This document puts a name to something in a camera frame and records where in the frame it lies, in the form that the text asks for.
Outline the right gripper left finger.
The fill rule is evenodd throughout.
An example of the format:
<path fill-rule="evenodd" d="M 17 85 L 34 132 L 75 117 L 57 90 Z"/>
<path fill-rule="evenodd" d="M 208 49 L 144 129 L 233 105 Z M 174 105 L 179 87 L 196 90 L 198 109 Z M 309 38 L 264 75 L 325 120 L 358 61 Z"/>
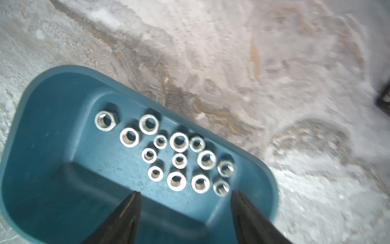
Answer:
<path fill-rule="evenodd" d="M 134 244 L 140 225 L 141 211 L 141 193 L 133 191 L 83 243 Z"/>

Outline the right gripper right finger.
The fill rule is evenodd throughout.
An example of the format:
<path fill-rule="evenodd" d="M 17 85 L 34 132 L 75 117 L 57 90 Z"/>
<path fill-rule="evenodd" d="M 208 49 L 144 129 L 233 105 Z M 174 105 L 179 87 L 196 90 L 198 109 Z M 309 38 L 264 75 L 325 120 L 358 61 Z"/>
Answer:
<path fill-rule="evenodd" d="M 291 244 L 243 192 L 234 190 L 230 205 L 238 243 Z"/>

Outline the steel hex nut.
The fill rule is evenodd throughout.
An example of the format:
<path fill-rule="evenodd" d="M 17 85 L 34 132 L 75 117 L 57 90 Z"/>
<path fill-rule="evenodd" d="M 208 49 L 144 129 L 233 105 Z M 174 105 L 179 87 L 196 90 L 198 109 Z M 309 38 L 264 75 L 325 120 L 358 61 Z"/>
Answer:
<path fill-rule="evenodd" d="M 139 120 L 139 128 L 145 135 L 154 135 L 159 130 L 159 121 L 154 115 L 145 114 Z"/>
<path fill-rule="evenodd" d="M 216 166 L 216 162 L 217 162 L 217 157 L 212 151 L 204 150 L 204 151 L 198 153 L 197 164 L 203 170 L 213 169 Z"/>
<path fill-rule="evenodd" d="M 186 177 L 180 171 L 174 171 L 169 173 L 167 178 L 167 184 L 171 190 L 175 192 L 182 191 L 185 188 L 186 183 Z"/>
<path fill-rule="evenodd" d="M 228 182 L 219 179 L 213 183 L 213 191 L 218 197 L 225 197 L 230 192 L 230 185 Z"/>
<path fill-rule="evenodd" d="M 119 117 L 113 111 L 100 111 L 94 117 L 95 126 L 104 132 L 113 130 L 119 123 Z"/>
<path fill-rule="evenodd" d="M 121 130 L 119 139 L 125 147 L 133 148 L 139 144 L 140 134 L 136 129 L 127 127 Z"/>
<path fill-rule="evenodd" d="M 153 182 L 160 182 L 164 177 L 164 171 L 159 166 L 151 166 L 148 170 L 148 177 Z"/>
<path fill-rule="evenodd" d="M 230 160 L 221 160 L 217 166 L 217 171 L 222 178 L 230 178 L 234 170 L 235 166 Z"/>
<path fill-rule="evenodd" d="M 182 132 L 175 132 L 170 138 L 170 147 L 178 152 L 183 153 L 189 148 L 189 138 Z"/>
<path fill-rule="evenodd" d="M 152 164 L 157 160 L 157 152 L 153 148 L 145 148 L 141 153 L 141 157 L 144 162 Z"/>
<path fill-rule="evenodd" d="M 194 136 L 191 138 L 189 146 L 195 153 L 200 153 L 205 149 L 206 143 L 202 137 Z"/>
<path fill-rule="evenodd" d="M 155 138 L 153 140 L 153 144 L 159 150 L 165 149 L 168 145 L 168 140 L 167 140 L 166 136 L 164 136 L 162 134 L 158 134 L 155 136 Z"/>
<path fill-rule="evenodd" d="M 210 189 L 210 180 L 204 174 L 196 174 L 192 177 L 191 186 L 198 194 L 204 194 Z"/>
<path fill-rule="evenodd" d="M 172 164 L 177 169 L 184 169 L 187 166 L 188 160 L 186 155 L 182 153 L 176 153 L 172 157 Z"/>

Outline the teal plastic storage box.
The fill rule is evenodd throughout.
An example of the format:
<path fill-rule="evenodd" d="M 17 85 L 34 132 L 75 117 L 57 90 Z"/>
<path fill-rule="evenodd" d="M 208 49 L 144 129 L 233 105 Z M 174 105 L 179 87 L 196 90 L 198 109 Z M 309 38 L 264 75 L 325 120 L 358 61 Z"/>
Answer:
<path fill-rule="evenodd" d="M 113 111 L 117 126 L 99 130 L 100 111 Z M 158 133 L 204 138 L 218 159 L 235 170 L 227 180 L 270 221 L 278 212 L 278 187 L 257 157 L 108 76 L 82 66 L 59 66 L 38 75 L 23 93 L 1 160 L 1 212 L 30 242 L 78 244 L 91 235 L 133 191 L 142 195 L 138 244 L 235 244 L 230 196 L 196 193 L 153 182 L 141 153 L 154 136 L 140 134 L 127 148 L 121 130 L 139 130 L 154 115 Z"/>

